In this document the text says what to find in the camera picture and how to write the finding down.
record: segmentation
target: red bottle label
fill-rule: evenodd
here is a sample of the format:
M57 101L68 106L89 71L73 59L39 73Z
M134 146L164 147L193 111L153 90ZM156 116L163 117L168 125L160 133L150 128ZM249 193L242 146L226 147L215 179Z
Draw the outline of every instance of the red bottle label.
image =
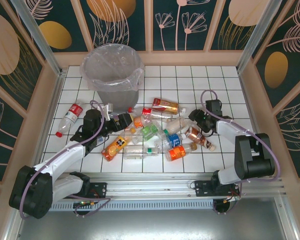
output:
M82 113L83 109L78 104L72 104L72 106L69 109L69 112L72 112L74 115L79 117L79 115Z

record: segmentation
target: white tile floor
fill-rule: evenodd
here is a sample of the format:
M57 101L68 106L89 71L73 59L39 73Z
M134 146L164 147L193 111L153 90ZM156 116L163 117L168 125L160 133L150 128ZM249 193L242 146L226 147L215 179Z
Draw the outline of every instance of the white tile floor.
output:
M240 81L234 66L146 66L145 81L139 90L139 99L136 107L151 107L154 98L162 98L177 102L180 107L187 109L181 116L188 119L189 113L201 108L200 97L203 90L215 90L222 101L224 115L234 120L245 128L252 129L245 98ZM91 109L90 100L101 103L99 95L88 89L87 82L80 76L78 66L70 66L66 75L54 119L45 145L42 160L47 160L69 142L77 128L83 123L85 112ZM206 93L204 100L212 99ZM62 138L55 136L59 122L76 100L85 104L83 113L69 133ZM159 122L162 129L164 122ZM146 157L140 160L123 159L120 152L111 162L103 159L100 152L108 146L119 132L111 134L106 143L96 147L83 160L72 165L67 172L77 171L83 173L212 173L224 167L231 166L234 162L234 145L223 136L213 135L208 138L216 149L210 152L204 147L198 149L173 162L168 162L164 154ZM154 137L144 144L153 147Z

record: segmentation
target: trash can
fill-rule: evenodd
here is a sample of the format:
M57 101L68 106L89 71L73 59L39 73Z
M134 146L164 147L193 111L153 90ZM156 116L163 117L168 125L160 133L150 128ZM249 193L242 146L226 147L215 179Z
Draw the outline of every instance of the trash can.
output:
M83 59L80 73L88 88L97 91L102 103L112 103L114 112L120 113L137 104L138 89L145 80L145 65L133 48L108 43Z

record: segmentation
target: orange bottle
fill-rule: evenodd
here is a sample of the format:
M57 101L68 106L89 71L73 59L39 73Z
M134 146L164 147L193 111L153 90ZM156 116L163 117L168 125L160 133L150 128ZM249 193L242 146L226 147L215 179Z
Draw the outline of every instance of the orange bottle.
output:
M171 162L180 159L195 150L197 150L197 144L195 142L186 143L168 150L165 153L165 157L169 162Z
M101 154L108 162L110 162L112 159L114 159L117 153L132 140L135 132L136 129L133 127L128 131L124 131L109 146L103 149Z

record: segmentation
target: juice bottle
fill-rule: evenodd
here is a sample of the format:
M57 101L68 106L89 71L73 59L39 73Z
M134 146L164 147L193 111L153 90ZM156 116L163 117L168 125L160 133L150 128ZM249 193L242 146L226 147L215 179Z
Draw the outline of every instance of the juice bottle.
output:
M213 145L211 142L209 142L205 136L203 136L195 127L190 126L189 129L185 132L185 135L195 142L196 144L199 144L206 149L213 152L216 149L216 146Z
M109 146L102 150L101 154L110 162L132 140L135 132L136 129L134 127L122 132Z
M151 139L153 136L161 133L161 126L158 122L153 121L149 125L145 126L143 129L140 129L136 136L132 139L134 144L138 144L144 140L145 142Z
M170 102L162 100L160 98L155 98L153 100L152 109L162 113L170 113L177 115L179 113L179 104L176 102ZM183 107L181 113L185 113L186 109Z
M197 144L195 142L185 143L168 150L165 153L165 157L169 162L171 162L180 159L195 150L197 150Z

